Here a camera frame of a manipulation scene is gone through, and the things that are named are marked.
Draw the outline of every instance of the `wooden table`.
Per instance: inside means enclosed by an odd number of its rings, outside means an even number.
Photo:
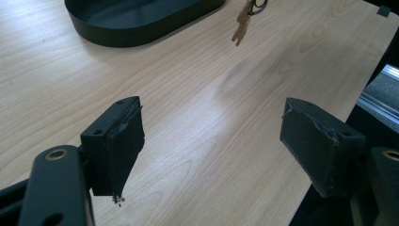
[[[139,95],[146,144],[123,206],[93,199],[98,225],[287,225],[310,180],[279,141],[286,97],[344,121],[399,19],[360,0],[270,0],[236,47],[244,3],[116,49],[82,39],[63,1],[3,0],[0,188]]]

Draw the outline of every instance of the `black tray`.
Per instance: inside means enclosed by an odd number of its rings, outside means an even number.
[[[226,0],[65,0],[76,31],[109,47],[157,40]]]

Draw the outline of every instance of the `key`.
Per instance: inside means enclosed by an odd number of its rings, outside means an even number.
[[[250,22],[249,13],[252,10],[252,1],[247,0],[246,5],[244,6],[243,10],[241,10],[240,14],[237,17],[237,22],[240,24],[238,28],[235,30],[234,35],[232,36],[232,41],[236,41],[236,46],[240,45],[241,40],[247,33],[248,25]]]

